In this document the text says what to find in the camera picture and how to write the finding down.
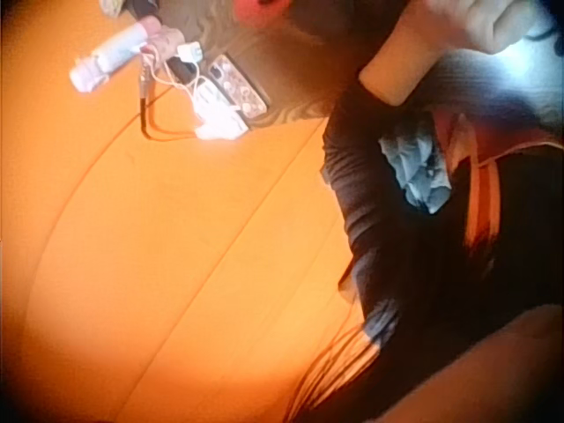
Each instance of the red object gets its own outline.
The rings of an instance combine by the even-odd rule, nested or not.
[[[292,0],[234,0],[235,17],[244,25],[264,27],[281,16]]]

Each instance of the dark cloth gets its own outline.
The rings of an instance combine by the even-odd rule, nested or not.
[[[363,311],[392,300],[400,318],[375,363],[303,421],[378,417],[524,310],[561,303],[561,153],[498,160],[501,228],[493,261],[480,266],[480,254],[474,260],[463,245],[468,164],[453,175],[450,200],[429,216],[405,201],[380,150],[381,137],[418,136],[418,120],[429,115],[386,105],[356,82],[330,118],[325,171],[345,218]]]

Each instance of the white charger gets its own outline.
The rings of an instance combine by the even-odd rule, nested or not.
[[[176,48],[176,54],[185,63],[200,63],[204,58],[204,52],[199,42],[186,42]]]

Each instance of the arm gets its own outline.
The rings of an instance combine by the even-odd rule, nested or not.
[[[519,40],[532,16],[523,1],[412,0],[336,105],[324,135],[325,169],[345,217],[365,314],[401,282],[397,269],[408,267],[402,260],[409,256],[414,221],[378,140],[422,136],[417,121],[428,116],[401,105],[446,52],[499,51]]]

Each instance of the pink bottle cap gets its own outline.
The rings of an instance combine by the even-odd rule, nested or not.
[[[92,56],[80,59],[69,75],[72,84],[81,93],[91,93],[108,80],[108,75],[100,70],[96,58]]]

